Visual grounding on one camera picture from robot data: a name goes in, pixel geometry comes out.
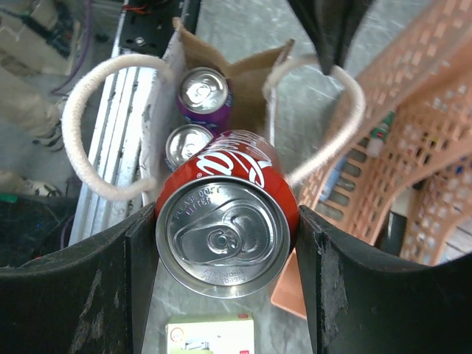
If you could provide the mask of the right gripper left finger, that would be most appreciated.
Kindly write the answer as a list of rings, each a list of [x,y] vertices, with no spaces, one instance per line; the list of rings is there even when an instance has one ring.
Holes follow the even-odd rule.
[[[140,353],[159,261],[154,204],[1,270],[3,353]]]

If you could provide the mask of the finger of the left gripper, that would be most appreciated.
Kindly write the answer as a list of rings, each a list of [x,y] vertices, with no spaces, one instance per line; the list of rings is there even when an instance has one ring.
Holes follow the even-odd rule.
[[[311,39],[323,74],[344,66],[350,44],[372,0],[288,0]]]

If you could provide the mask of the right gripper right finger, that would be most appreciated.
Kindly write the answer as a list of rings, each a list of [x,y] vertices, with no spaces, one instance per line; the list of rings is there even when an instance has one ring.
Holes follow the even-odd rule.
[[[315,353],[469,353],[471,256],[402,260],[299,209],[296,256]]]

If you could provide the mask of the brown canvas tote bag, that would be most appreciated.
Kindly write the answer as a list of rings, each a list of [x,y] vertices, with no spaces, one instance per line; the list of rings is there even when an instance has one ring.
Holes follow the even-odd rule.
[[[240,112],[245,97],[261,94],[264,102],[273,106],[275,90],[289,71],[320,62],[315,54],[289,59],[291,45],[286,44],[272,50],[275,59],[268,62],[267,73],[263,74],[267,52],[229,64],[215,48],[190,34],[179,18],[173,19],[173,25],[186,53],[199,62],[196,68],[176,74],[169,63],[156,56],[136,53],[116,56],[84,75],[66,101],[62,134],[69,161],[79,179],[106,200],[127,201],[157,185],[154,178],[144,178],[126,187],[116,187],[104,181],[88,160],[81,138],[81,119],[90,95],[108,76],[131,67],[155,69],[168,83],[177,82],[176,96],[186,119],[220,132]]]

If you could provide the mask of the purple Fanta can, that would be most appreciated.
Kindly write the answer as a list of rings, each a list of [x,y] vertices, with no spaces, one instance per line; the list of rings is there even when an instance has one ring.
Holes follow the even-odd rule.
[[[176,102],[189,124],[204,126],[214,135],[229,129],[233,95],[219,71],[209,67],[187,71],[178,85]]]

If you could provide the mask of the red soda can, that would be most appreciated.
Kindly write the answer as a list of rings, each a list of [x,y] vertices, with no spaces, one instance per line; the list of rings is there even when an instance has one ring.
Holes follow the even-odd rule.
[[[299,222],[274,147],[244,130],[220,134],[174,171],[155,212],[165,268],[191,291],[219,299],[275,279]]]

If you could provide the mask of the purple soda can front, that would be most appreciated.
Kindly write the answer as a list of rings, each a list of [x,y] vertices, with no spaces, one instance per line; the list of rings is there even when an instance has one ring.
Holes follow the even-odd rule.
[[[201,125],[187,124],[176,128],[165,144],[165,161],[172,170],[178,169],[188,159],[203,149],[213,134]]]

